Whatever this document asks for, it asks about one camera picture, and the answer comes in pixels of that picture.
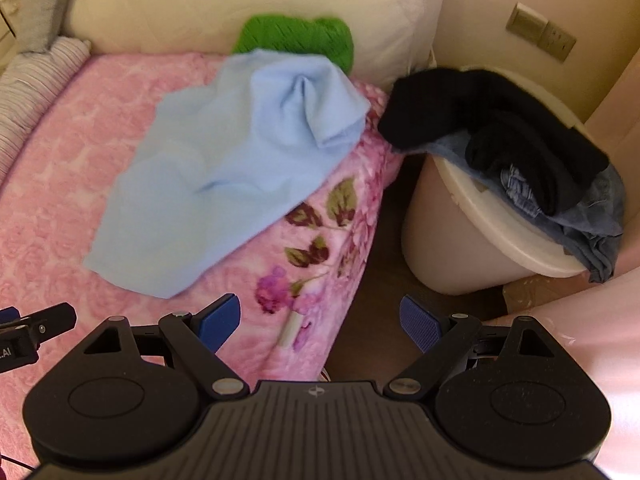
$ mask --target cable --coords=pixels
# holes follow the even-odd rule
[[[11,462],[12,464],[19,465],[29,471],[36,471],[36,468],[31,467],[30,465],[23,464],[19,460],[14,460],[13,458],[9,458],[8,456],[0,455],[0,460],[6,460],[7,462]]]

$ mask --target white lid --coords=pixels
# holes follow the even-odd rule
[[[496,68],[465,67],[462,70],[470,68],[485,68],[502,74],[544,103],[567,127],[574,126],[589,137],[575,114],[541,86]],[[532,272],[553,278],[568,278],[584,271],[583,264],[566,254],[562,245],[527,222],[485,186],[439,156],[435,156],[434,161],[454,202],[505,256]]]

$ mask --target blue gripper pad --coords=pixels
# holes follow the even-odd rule
[[[240,326],[240,300],[235,294],[225,294],[191,318],[191,331],[213,353]]]
[[[2,325],[2,323],[11,323],[16,319],[20,319],[20,312],[18,312],[18,309],[14,306],[0,310],[0,325]]]
[[[442,326],[438,318],[409,296],[400,301],[400,325],[422,353],[429,351],[442,338]]]

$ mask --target white pillow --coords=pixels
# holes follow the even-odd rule
[[[96,53],[229,54],[244,22],[280,12],[336,16],[355,44],[353,76],[388,89],[428,59],[442,0],[71,0],[67,35]]]

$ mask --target green towel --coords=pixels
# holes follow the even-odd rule
[[[256,48],[292,54],[321,54],[348,74],[353,67],[353,40],[339,18],[304,20],[282,14],[258,14],[244,24],[234,54]]]

